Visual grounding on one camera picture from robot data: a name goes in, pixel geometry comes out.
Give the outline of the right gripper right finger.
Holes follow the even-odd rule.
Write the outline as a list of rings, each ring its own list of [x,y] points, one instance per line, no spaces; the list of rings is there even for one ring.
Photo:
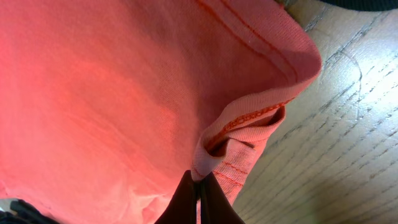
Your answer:
[[[244,224],[212,172],[200,182],[200,200],[201,224]]]

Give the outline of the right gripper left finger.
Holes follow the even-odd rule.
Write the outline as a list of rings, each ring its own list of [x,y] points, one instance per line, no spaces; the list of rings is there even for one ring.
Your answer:
[[[196,224],[197,185],[186,170],[170,203],[155,224]]]

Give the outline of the red t-shirt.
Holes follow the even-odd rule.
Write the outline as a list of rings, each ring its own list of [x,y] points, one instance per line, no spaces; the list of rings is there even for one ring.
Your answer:
[[[321,67],[275,1],[2,1],[1,197],[154,223],[190,170],[233,203]]]

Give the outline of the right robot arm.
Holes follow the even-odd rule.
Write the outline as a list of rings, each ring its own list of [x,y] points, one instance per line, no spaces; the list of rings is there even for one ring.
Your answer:
[[[167,208],[156,224],[244,224],[223,193],[214,174],[194,182],[185,171]],[[1,224],[59,224],[31,204],[16,200],[10,212],[1,212]]]

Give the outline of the black garment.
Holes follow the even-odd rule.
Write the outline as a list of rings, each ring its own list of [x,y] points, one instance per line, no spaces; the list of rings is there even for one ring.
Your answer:
[[[398,8],[397,0],[319,0],[319,1],[354,11],[382,12]]]

